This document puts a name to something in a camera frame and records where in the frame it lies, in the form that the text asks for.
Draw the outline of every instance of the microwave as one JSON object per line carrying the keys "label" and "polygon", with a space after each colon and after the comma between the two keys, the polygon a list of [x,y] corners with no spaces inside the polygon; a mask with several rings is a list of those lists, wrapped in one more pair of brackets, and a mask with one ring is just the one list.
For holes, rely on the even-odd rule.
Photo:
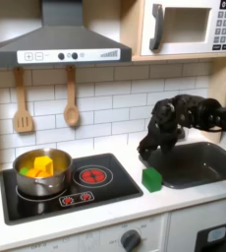
{"label": "microwave", "polygon": [[226,0],[145,0],[141,55],[226,52]]}

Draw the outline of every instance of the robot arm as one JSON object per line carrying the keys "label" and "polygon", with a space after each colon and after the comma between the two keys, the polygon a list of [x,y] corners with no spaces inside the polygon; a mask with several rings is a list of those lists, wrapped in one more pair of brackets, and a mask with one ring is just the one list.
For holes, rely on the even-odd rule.
{"label": "robot arm", "polygon": [[181,133],[178,126],[206,132],[226,131],[226,108],[213,98],[177,95],[159,101],[151,114],[148,134],[138,147],[143,159],[148,159],[159,146],[163,153],[170,152]]}

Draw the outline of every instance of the microwave keypad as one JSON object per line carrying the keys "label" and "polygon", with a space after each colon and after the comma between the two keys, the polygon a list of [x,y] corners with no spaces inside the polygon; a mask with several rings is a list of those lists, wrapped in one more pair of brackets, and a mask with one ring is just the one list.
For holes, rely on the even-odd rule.
{"label": "microwave keypad", "polygon": [[213,43],[212,50],[226,50],[226,11],[218,13]]}

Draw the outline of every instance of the microwave door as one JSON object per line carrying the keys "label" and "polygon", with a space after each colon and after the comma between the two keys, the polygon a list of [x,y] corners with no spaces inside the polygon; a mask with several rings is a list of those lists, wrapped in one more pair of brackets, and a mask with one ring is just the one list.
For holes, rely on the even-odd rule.
{"label": "microwave door", "polygon": [[141,55],[213,51],[220,1],[175,2],[145,1]]}

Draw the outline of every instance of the wooden spoon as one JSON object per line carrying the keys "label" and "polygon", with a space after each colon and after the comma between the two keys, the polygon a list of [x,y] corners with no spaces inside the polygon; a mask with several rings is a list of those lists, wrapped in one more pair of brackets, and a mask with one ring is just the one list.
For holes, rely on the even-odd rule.
{"label": "wooden spoon", "polygon": [[68,79],[68,105],[64,111],[64,118],[70,126],[76,126],[79,123],[79,111],[76,107],[76,69],[68,66],[66,68]]}
{"label": "wooden spoon", "polygon": [[18,111],[14,116],[14,129],[18,133],[32,131],[33,124],[29,113],[26,110],[25,93],[23,87],[24,70],[15,68],[14,75],[17,86]]}

